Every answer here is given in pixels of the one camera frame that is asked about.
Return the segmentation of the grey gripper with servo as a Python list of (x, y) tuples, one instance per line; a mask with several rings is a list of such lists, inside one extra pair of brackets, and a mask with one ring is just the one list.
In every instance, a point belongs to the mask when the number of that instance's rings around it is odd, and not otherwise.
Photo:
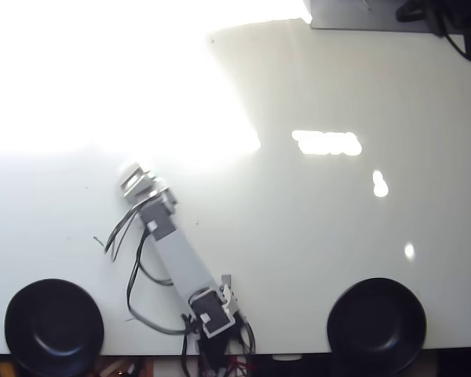
[(135, 162), (123, 171), (119, 188), (125, 201), (130, 205), (135, 205), (147, 199), (153, 192), (166, 190), (168, 185), (153, 170), (148, 170)]

